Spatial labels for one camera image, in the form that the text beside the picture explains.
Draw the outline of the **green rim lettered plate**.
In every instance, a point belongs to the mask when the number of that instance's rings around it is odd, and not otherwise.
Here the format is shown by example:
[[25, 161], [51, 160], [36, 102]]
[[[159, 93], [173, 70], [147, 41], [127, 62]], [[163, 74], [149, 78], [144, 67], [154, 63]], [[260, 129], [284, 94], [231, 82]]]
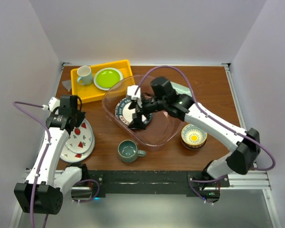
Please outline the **green rim lettered plate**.
[[129, 109], [129, 106], [131, 104], [131, 100], [129, 98], [124, 98], [121, 100], [123, 102], [123, 115], [120, 116], [120, 121], [122, 121], [124, 124], [129, 125], [130, 122], [133, 120], [133, 113], [134, 109]]

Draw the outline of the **blue floral plate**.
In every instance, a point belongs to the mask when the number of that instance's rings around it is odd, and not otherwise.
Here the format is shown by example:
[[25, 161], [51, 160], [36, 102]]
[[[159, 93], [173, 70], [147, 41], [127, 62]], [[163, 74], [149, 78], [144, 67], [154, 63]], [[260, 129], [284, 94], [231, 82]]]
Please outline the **blue floral plate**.
[[115, 114], [116, 119], [120, 120], [120, 116], [123, 115], [123, 102], [122, 101], [120, 101], [116, 105], [114, 114]]

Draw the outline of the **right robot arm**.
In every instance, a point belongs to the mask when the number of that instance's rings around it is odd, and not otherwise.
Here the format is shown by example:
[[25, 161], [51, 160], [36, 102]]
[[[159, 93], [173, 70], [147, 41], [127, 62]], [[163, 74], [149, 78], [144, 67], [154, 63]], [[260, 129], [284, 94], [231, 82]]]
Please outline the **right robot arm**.
[[195, 102], [187, 94], [179, 94], [170, 80], [157, 77], [151, 81], [153, 95], [146, 98], [137, 85], [127, 88], [130, 98], [130, 109], [134, 109], [130, 129], [146, 129], [142, 117], [150, 118], [150, 114], [166, 111], [169, 116], [192, 124], [219, 140], [227, 149], [228, 154], [218, 160], [212, 160], [201, 174], [203, 183], [212, 187], [222, 178], [232, 172], [246, 175], [252, 168], [260, 153], [259, 132], [250, 128], [246, 130], [232, 125], [209, 112], [200, 103]]

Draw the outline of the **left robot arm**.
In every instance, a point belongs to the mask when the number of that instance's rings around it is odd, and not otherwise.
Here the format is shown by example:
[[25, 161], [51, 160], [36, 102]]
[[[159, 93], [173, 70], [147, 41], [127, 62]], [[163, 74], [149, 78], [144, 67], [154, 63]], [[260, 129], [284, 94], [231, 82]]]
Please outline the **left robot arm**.
[[89, 175], [81, 166], [67, 167], [55, 177], [62, 150], [71, 134], [85, 118], [82, 101], [77, 95], [63, 95], [55, 105], [39, 106], [49, 110], [45, 122], [33, 117], [45, 129], [42, 146], [33, 168], [23, 183], [17, 183], [14, 194], [23, 212], [56, 215], [64, 196], [76, 184], [85, 186]]

